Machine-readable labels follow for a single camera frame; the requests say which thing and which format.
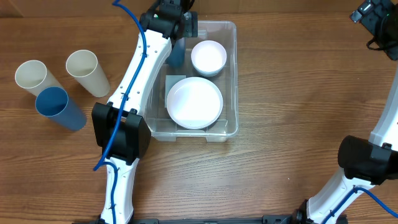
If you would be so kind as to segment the pink bowl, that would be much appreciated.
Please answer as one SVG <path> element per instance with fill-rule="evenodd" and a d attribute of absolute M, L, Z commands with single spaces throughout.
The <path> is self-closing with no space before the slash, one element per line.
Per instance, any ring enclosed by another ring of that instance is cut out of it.
<path fill-rule="evenodd" d="M 204 40 L 192 49 L 191 61 L 196 70 L 212 72 L 221 70 L 226 65 L 226 49 L 218 42 Z"/>

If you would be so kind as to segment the light blue bowl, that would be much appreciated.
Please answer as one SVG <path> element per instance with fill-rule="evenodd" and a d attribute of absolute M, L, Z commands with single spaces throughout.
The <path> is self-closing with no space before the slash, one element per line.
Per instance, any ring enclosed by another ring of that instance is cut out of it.
<path fill-rule="evenodd" d="M 219 74 L 222 70 L 223 70 L 223 69 L 221 69 L 221 70 L 216 70 L 216 71 L 212 71 L 212 72 L 206 72 L 206 71 L 202 71 L 202 70 L 196 70 L 196 72 L 197 72 L 199 75 L 201 75 L 201 74 Z"/>

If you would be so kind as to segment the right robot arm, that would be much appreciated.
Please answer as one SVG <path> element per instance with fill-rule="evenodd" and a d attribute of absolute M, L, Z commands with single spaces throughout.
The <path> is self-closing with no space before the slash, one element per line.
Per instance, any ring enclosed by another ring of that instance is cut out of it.
<path fill-rule="evenodd" d="M 382 51 L 397 60 L 397 5 L 391 0 L 365 0 L 351 15 L 371 34 L 369 50 Z M 397 179 L 397 80 L 369 139 L 347 136 L 338 151 L 338 170 L 315 196 L 301 204 L 289 223 L 347 223 L 344 211 L 363 193 L 393 217 L 397 213 L 382 203 L 371 189 Z"/>

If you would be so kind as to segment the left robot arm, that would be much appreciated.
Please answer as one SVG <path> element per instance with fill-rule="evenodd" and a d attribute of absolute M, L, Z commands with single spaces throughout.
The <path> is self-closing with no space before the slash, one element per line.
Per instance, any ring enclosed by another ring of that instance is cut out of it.
<path fill-rule="evenodd" d="M 139 29 L 136 49 L 118 88 L 107 103 L 96 103 L 91 117 L 102 156 L 94 170 L 106 167 L 104 209 L 96 223 L 132 223 L 132 193 L 139 160 L 151 140 L 144 113 L 149 93 L 165 62 L 184 52 L 180 39 L 197 37 L 193 1 L 155 1 L 133 20 Z"/>

